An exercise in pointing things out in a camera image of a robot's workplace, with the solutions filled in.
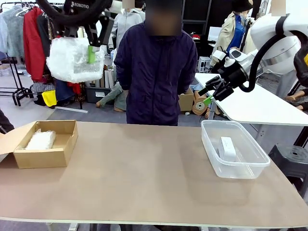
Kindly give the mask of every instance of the floor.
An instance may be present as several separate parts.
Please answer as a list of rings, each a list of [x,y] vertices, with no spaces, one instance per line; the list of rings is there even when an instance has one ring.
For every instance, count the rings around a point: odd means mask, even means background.
[[[21,81],[24,87],[29,87],[32,84],[31,78],[25,72],[25,75],[21,76]],[[258,82],[271,92],[275,92],[278,80],[272,78],[261,78]],[[0,73],[0,87],[14,87],[13,77],[9,73]],[[42,107],[35,105],[33,99],[24,98],[21,101],[22,106],[17,107],[13,104],[11,97],[0,97],[0,108],[5,115],[10,119],[15,127],[22,126],[35,120],[61,120],[61,119],[75,119],[78,121],[89,121],[89,122],[105,122],[105,123],[125,123],[125,113],[119,113],[113,111],[113,107],[107,105],[105,108],[96,108],[94,104],[84,103],[83,109],[88,110],[88,113],[71,112],[60,109],[52,110],[48,107]],[[79,105],[70,105],[71,108],[79,109]],[[199,127],[200,116],[196,115],[180,115],[179,126],[187,127]],[[224,120],[224,118],[217,116],[215,119]],[[256,136],[257,132],[251,125],[244,124],[244,127],[251,133],[253,137]],[[297,136],[301,132],[302,127],[291,127],[291,126],[269,126],[269,129],[260,144],[265,152],[269,152],[275,144],[284,143],[286,145],[292,145],[296,140]],[[306,194],[305,201],[308,203],[308,193]],[[69,224],[59,224],[59,231],[68,230]],[[0,231],[46,231],[47,227],[43,223],[25,223],[25,222],[12,222],[0,220]],[[81,224],[80,231],[89,230],[88,224]],[[154,231],[153,226],[140,226],[138,230],[142,231]],[[119,231],[117,225],[112,226],[112,231]],[[219,231],[218,228],[206,228],[204,231]],[[233,231],[250,231],[244,229],[233,229]]]

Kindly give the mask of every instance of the brown table top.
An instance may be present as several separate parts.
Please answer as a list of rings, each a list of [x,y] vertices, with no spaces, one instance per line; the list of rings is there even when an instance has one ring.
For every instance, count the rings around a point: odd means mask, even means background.
[[[78,223],[308,226],[308,206],[272,163],[256,180],[216,176],[200,128],[78,122],[67,168],[0,163],[0,217]]]

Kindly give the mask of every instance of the clothing rack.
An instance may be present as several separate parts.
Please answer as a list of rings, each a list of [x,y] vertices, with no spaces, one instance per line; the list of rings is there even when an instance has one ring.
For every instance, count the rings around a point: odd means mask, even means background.
[[[21,99],[23,99],[24,97],[34,98],[33,94],[35,94],[35,93],[32,93],[32,91],[29,88],[23,87],[23,84],[20,80],[20,76],[18,74],[18,70],[17,70],[17,67],[16,67],[14,57],[8,56],[8,60],[9,60],[9,64],[10,64],[10,68],[11,68],[11,72],[12,72],[12,75],[13,75],[13,79],[14,79],[16,88],[0,88],[0,89],[16,89],[16,90],[15,91],[7,91],[7,90],[0,91],[0,93],[4,93],[4,94],[0,94],[0,96],[9,96],[8,94],[12,94],[14,104],[16,106],[21,106],[21,104],[20,104]],[[13,64],[15,72],[16,72],[16,77],[15,77],[15,74],[14,74],[12,64]]]
[[[1,5],[0,5],[0,8],[2,8],[2,6],[4,4],[37,4],[35,1],[12,1],[12,2],[3,2]],[[55,6],[62,6],[63,3],[59,3],[59,2],[51,2],[49,3],[50,5],[55,5]]]

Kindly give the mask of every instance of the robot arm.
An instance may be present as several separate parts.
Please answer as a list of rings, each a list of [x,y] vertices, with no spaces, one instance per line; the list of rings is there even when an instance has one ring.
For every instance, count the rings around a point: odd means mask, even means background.
[[[113,18],[102,15],[106,9],[112,13],[120,13],[122,2],[117,0],[65,0],[64,14],[57,12],[48,0],[36,0],[43,11],[55,22],[65,26],[64,35],[75,36],[78,27],[86,30],[89,44],[95,49],[102,44],[107,45],[114,23]],[[95,24],[100,21],[102,30],[97,35]]]
[[[209,81],[199,94],[215,90],[214,98],[222,101],[231,95],[236,87],[240,87],[244,92],[251,92],[255,88],[256,77],[267,70],[286,74],[296,68],[299,81],[308,84],[308,66],[303,64],[308,53],[307,21],[307,16],[294,14],[286,17],[264,16],[258,19],[251,28],[257,50],[248,55],[231,50],[230,58],[227,57],[224,66],[218,70],[221,78]],[[294,64],[298,63],[298,60],[302,61],[301,66]],[[244,86],[246,81],[249,81],[248,87]]]

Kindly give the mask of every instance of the black stool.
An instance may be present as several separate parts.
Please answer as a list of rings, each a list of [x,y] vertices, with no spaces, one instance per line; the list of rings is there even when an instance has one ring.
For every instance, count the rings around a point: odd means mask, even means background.
[[[278,144],[273,147],[269,157],[304,198],[308,188],[308,151],[298,146]]]

